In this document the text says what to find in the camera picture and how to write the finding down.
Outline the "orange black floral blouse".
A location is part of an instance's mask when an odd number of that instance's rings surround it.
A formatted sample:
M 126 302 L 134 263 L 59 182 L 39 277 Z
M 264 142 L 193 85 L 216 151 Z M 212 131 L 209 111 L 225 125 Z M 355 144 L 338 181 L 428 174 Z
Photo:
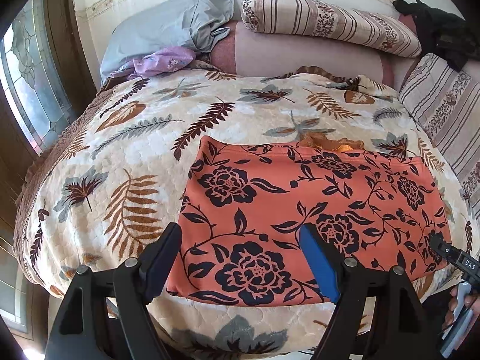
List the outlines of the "orange black floral blouse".
M 300 246 L 304 225 L 342 256 L 381 271 L 400 266 L 412 280 L 444 267 L 430 239 L 451 237 L 421 158 L 210 136 L 189 170 L 178 222 L 168 292 L 222 306 L 323 302 Z

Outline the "black clothing pile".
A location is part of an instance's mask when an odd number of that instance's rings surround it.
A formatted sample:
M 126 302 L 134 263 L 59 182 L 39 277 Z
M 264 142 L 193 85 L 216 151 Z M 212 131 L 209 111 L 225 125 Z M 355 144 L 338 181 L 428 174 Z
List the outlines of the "black clothing pile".
M 457 15 L 432 8 L 420 0 L 394 0 L 395 10 L 415 24 L 422 55 L 434 54 L 459 72 L 474 59 L 479 61 L 479 37 L 467 22 Z

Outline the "cream leaf-print fleece blanket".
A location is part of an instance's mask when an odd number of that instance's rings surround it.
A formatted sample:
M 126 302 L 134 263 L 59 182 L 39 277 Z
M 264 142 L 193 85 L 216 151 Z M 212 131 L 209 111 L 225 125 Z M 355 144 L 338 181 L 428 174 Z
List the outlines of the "cream leaf-print fleece blanket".
M 64 297 L 78 267 L 137 258 L 178 222 L 203 137 L 421 158 L 451 237 L 479 255 L 479 211 L 399 100 L 370 78 L 301 67 L 277 77 L 182 69 L 100 93 L 33 164 L 19 198 L 14 248 L 26 278 Z M 421 299 L 459 281 L 442 269 L 412 280 Z M 161 338 L 197 359 L 268 359 L 311 350 L 333 314 L 327 297 L 297 306 L 222 306 L 162 294 L 148 308 Z

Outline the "striped floral cushion right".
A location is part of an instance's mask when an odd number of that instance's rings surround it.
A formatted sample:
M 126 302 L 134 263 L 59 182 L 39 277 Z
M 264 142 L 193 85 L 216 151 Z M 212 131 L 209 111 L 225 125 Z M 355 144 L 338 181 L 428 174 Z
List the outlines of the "striped floral cushion right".
M 403 84 L 400 102 L 447 160 L 471 205 L 479 200 L 479 80 L 425 55 Z

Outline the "lilac floral cloth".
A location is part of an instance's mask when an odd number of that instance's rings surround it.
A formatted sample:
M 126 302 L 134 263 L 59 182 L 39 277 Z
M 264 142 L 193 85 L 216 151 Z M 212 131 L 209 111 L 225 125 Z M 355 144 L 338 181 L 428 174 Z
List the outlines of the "lilac floral cloth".
M 143 57 L 132 58 L 111 72 L 108 78 L 150 78 L 187 67 L 196 58 L 196 53 L 185 47 L 171 46 Z

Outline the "stained glass window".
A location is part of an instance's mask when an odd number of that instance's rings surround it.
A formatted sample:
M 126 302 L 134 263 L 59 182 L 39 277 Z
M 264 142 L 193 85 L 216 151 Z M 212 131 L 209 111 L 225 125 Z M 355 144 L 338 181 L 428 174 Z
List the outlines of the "stained glass window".
M 52 147 L 78 116 L 55 67 L 44 0 L 28 0 L 1 39 L 1 90 L 37 154 Z

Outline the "pink mauve long pillow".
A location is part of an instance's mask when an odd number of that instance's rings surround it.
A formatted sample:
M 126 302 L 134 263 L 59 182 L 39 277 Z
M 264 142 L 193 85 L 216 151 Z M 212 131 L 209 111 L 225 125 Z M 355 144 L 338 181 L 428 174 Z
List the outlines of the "pink mauve long pillow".
M 416 58 L 402 58 L 365 46 L 322 37 L 254 33 L 231 21 L 229 35 L 209 55 L 223 72 L 243 77 L 277 77 L 316 66 L 336 77 L 365 75 L 400 90 Z

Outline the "grey-blue pillow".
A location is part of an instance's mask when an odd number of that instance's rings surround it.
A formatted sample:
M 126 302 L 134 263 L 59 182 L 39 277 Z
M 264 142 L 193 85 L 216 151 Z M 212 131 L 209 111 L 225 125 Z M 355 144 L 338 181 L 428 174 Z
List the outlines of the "grey-blue pillow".
M 212 51 L 230 33 L 235 0 L 168 0 L 123 21 L 113 31 L 100 65 L 107 76 L 128 60 L 165 47 Z

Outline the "striped floral bolster pillow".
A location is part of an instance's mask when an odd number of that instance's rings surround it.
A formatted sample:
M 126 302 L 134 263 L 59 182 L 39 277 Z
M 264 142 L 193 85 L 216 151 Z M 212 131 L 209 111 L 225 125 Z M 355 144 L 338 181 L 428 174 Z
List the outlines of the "striped floral bolster pillow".
M 422 52 L 416 34 L 398 19 L 320 0 L 242 0 L 241 19 L 255 33 L 329 38 L 404 58 Z

